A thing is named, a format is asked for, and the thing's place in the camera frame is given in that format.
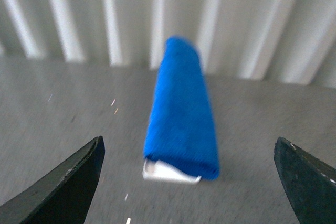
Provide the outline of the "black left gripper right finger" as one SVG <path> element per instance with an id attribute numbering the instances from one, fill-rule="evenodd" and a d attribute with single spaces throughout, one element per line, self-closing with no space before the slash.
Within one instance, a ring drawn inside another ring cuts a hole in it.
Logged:
<path id="1" fill-rule="evenodd" d="M 274 162 L 300 223 L 335 223 L 335 168 L 279 137 Z"/>

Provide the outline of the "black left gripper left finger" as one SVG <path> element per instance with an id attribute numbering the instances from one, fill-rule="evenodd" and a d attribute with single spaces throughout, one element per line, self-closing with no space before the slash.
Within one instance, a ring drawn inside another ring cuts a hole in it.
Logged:
<path id="1" fill-rule="evenodd" d="M 84 223 L 99 182 L 102 136 L 1 205 L 1 223 Z"/>

